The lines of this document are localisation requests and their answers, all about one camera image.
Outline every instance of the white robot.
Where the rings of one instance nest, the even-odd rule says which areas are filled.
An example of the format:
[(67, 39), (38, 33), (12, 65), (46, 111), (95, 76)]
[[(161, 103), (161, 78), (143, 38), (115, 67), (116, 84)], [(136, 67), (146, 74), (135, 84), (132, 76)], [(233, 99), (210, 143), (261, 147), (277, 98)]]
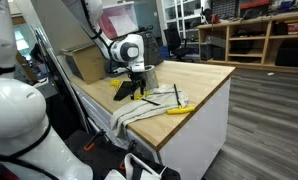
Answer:
[[(141, 36), (113, 42), (101, 33), (101, 0), (63, 2), (107, 59), (128, 63), (117, 72), (145, 70)], [(12, 79), (16, 52), (8, 3), (0, 0), (0, 161), (21, 179), (92, 179), (91, 168), (72, 154), (49, 124), (42, 94)]]

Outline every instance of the table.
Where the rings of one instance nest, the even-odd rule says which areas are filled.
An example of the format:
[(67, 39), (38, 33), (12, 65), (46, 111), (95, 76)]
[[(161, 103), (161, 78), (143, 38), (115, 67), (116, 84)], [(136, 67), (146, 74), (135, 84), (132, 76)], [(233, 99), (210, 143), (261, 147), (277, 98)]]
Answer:
[[(130, 123), (128, 140), (156, 162), (177, 170), (182, 179), (200, 179), (225, 142), (229, 106), (230, 77), (234, 67), (165, 61), (156, 67), (159, 84), (177, 84), (189, 96), (196, 111), (182, 115), (159, 115)], [(126, 75), (114, 78), (128, 80)], [(126, 142), (110, 131), (114, 111), (130, 102), (113, 101), (112, 78), (87, 85), (70, 79), (88, 115), (118, 146)]]

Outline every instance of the cardboard box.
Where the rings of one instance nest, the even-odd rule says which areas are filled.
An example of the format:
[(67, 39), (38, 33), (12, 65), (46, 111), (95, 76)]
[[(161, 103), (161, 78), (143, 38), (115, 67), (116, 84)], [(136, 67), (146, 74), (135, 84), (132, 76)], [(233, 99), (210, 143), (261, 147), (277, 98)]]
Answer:
[(105, 77), (105, 59), (95, 45), (63, 53), (72, 73), (86, 84), (92, 84)]

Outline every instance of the cabinet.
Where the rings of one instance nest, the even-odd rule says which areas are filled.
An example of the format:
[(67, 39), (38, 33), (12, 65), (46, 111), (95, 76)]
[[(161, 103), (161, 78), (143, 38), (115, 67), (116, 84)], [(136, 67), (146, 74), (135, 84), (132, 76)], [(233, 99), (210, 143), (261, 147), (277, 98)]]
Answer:
[[(225, 58), (209, 59), (202, 61), (206, 64), (229, 65), (248, 69), (259, 69), (269, 71), (281, 71), (298, 73), (298, 67), (277, 66), (276, 58), (280, 45), (285, 39), (298, 39), (298, 34), (275, 35), (274, 26), (278, 21), (298, 19), (298, 13), (287, 13), (277, 16), (259, 17), (245, 21), (220, 23), (215, 25), (199, 26), (199, 40), (203, 43), (207, 36), (216, 36), (226, 41)], [(236, 33), (239, 30), (261, 32), (249, 37), (239, 37)], [(252, 42), (251, 50), (247, 53), (233, 51), (235, 44), (241, 45), (246, 41)]]
[(164, 27), (177, 27), (181, 38), (187, 38), (187, 46), (196, 49), (188, 56), (199, 57), (197, 26), (201, 24), (201, 7), (209, 7), (206, 0), (162, 0)]

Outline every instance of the white cabinet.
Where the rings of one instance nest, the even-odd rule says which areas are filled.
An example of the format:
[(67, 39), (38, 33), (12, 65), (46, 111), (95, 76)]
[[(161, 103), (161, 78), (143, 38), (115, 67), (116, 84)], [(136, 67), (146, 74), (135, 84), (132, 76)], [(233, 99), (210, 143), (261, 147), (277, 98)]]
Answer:
[(196, 27), (201, 24), (201, 7), (209, 8), (207, 0), (162, 0), (162, 29), (177, 27), (180, 37), (188, 39), (187, 46), (199, 49)]

